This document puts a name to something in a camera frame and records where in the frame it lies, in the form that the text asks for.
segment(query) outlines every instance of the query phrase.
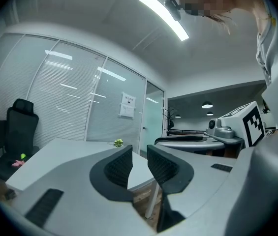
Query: railing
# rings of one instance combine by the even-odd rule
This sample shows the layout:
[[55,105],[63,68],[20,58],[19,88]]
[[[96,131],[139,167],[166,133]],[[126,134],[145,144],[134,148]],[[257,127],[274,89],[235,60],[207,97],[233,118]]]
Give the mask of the railing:
[[203,135],[205,131],[202,130],[184,130],[184,129],[171,129],[167,131],[167,136],[170,135]]

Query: chair headrest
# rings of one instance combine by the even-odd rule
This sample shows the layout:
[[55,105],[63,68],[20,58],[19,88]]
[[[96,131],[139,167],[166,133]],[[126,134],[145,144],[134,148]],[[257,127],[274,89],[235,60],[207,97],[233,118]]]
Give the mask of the chair headrest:
[[34,103],[23,100],[23,99],[17,99],[13,103],[13,109],[18,112],[22,112],[24,114],[33,115],[34,114]]

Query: door frame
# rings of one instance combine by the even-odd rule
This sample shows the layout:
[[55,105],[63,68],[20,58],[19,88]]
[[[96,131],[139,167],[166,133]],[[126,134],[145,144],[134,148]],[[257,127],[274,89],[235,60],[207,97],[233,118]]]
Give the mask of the door frame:
[[[163,114],[165,112],[165,109],[167,108],[167,98],[166,98],[166,90],[160,86],[158,86],[156,83],[154,83],[153,81],[151,81],[148,78],[145,78],[145,89],[144,89],[144,100],[143,100],[143,111],[142,111],[142,119],[141,119],[141,130],[140,130],[140,140],[139,140],[139,149],[138,149],[138,154],[140,155],[141,153],[141,144],[142,144],[142,140],[143,140],[143,123],[144,123],[144,115],[145,115],[145,102],[146,102],[146,97],[147,97],[147,86],[148,83],[152,84],[153,86],[155,86],[156,88],[158,88],[159,90],[163,91],[164,93],[164,100],[163,100]],[[162,125],[162,136],[166,135],[166,130],[165,130],[165,125],[166,125],[166,120],[165,120],[165,116],[163,115],[163,125]]]

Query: round ceiling lamp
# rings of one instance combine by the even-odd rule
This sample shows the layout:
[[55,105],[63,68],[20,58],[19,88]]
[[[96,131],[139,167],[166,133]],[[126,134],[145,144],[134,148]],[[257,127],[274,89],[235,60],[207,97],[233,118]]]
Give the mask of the round ceiling lamp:
[[213,107],[212,103],[210,101],[205,101],[203,104],[202,104],[202,108],[211,108]]

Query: white cube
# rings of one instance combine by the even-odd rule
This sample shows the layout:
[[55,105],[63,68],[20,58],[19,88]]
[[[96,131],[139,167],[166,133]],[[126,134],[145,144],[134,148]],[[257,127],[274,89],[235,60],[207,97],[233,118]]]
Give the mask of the white cube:
[[222,127],[230,127],[235,136],[244,139],[245,146],[255,146],[265,137],[265,128],[257,102],[251,102],[219,118]]

